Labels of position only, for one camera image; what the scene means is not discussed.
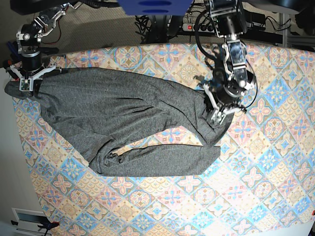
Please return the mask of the black clamp bottom left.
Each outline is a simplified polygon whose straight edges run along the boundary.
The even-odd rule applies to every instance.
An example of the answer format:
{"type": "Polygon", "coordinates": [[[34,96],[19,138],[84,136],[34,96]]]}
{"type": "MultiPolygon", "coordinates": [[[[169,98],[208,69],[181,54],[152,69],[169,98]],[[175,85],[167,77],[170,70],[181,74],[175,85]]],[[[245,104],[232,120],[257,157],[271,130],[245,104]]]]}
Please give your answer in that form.
{"type": "Polygon", "coordinates": [[[13,226],[17,226],[17,230],[30,232],[30,233],[47,233],[51,229],[58,227],[59,222],[44,222],[44,223],[36,223],[36,222],[27,222],[27,221],[12,221],[11,224],[13,226]]]}

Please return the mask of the patterned tile tablecloth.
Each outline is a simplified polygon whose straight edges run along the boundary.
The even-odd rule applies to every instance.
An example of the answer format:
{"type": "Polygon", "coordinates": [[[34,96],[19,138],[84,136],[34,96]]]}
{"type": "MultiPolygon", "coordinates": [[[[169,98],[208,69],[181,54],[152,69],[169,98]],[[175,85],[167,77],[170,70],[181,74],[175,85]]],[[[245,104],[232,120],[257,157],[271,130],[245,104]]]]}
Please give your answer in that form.
{"type": "Polygon", "coordinates": [[[53,236],[243,236],[314,222],[315,55],[249,44],[258,91],[244,99],[204,173],[101,177],[40,116],[13,106],[53,236]]]}

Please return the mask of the red black clamp left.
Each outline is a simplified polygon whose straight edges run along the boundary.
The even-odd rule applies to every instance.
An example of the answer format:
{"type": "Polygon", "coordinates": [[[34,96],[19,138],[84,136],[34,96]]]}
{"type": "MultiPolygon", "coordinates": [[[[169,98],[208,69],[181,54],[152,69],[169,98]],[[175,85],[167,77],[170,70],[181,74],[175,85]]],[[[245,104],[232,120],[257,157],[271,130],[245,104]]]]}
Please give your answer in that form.
{"type": "Polygon", "coordinates": [[[22,78],[20,69],[22,67],[22,62],[13,63],[11,60],[7,59],[2,62],[5,71],[10,75],[10,79],[13,81],[18,81],[22,78]]]}

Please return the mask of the grey t-shirt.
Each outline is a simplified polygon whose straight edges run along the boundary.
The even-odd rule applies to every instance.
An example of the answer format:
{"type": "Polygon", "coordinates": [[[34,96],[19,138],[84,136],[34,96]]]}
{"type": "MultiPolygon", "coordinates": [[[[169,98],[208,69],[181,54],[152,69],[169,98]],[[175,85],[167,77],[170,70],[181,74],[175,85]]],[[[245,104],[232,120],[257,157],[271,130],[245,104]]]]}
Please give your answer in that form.
{"type": "Polygon", "coordinates": [[[206,94],[179,83],[103,68],[72,68],[38,82],[32,93],[10,81],[10,96],[40,104],[42,118],[103,176],[163,177],[202,174],[221,153],[217,142],[233,115],[211,124],[206,94]],[[116,150],[182,126],[200,146],[160,145],[116,150]]]}

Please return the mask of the white power strip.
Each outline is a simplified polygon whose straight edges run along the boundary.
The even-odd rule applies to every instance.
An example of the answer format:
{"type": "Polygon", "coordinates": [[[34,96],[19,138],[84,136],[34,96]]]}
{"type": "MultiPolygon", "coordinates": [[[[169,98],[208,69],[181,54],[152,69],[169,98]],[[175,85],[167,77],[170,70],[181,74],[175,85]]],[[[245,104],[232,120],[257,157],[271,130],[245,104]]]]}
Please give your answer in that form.
{"type": "Polygon", "coordinates": [[[214,28],[211,24],[200,24],[195,27],[195,23],[183,23],[182,30],[186,32],[194,32],[198,29],[199,32],[214,33],[214,28]]]}

